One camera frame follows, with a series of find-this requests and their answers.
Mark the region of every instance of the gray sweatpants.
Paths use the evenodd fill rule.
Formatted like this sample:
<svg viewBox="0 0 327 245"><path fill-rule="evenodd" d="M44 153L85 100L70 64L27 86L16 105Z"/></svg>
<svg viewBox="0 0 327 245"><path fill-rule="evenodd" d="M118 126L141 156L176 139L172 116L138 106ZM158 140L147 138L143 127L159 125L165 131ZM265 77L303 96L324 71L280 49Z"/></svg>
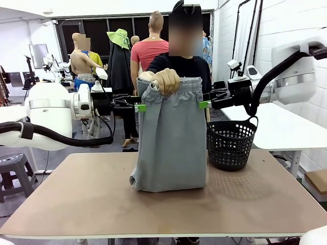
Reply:
<svg viewBox="0 0 327 245"><path fill-rule="evenodd" d="M138 80L145 112L139 112L137 165L130 176L136 190L160 192L201 188L206 180L206 125L201 79L181 79L169 96Z"/></svg>

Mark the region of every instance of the cardboard box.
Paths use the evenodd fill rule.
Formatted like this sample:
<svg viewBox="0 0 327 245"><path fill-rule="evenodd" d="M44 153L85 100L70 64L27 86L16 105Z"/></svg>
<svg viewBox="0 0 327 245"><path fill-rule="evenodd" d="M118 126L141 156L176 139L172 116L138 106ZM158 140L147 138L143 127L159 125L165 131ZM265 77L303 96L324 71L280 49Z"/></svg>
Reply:
<svg viewBox="0 0 327 245"><path fill-rule="evenodd" d="M313 184L321 194L327 194L327 169L307 172L305 179Z"/></svg>

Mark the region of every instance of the hand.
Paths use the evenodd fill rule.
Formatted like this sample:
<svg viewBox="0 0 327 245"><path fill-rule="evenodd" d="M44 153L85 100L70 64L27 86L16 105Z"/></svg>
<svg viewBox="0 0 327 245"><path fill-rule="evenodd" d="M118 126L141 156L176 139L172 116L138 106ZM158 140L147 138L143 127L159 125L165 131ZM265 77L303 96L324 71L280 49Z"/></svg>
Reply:
<svg viewBox="0 0 327 245"><path fill-rule="evenodd" d="M178 90L180 78L173 69L164 69L152 76L150 81L156 80L161 94L170 94Z"/></svg>

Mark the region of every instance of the black coat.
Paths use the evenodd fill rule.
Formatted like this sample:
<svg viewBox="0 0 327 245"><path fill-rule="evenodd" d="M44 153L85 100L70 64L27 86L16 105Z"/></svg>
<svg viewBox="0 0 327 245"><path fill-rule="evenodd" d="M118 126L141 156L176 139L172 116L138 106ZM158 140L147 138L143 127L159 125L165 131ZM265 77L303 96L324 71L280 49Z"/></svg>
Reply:
<svg viewBox="0 0 327 245"><path fill-rule="evenodd" d="M108 80L106 87L116 90L133 90L130 70L131 52L119 45L110 42L110 55L108 64Z"/></svg>

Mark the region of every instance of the gray stool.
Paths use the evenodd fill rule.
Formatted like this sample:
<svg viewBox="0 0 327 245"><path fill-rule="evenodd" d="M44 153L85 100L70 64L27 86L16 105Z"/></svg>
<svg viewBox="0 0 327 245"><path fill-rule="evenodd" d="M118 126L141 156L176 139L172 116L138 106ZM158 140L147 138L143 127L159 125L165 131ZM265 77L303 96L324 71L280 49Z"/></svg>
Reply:
<svg viewBox="0 0 327 245"><path fill-rule="evenodd" d="M33 191L32 185L37 182L36 176L23 153L3 156L0 158L0 203L4 203L4 197L19 192L24 192L28 197ZM20 187L14 188L12 181L18 179Z"/></svg>

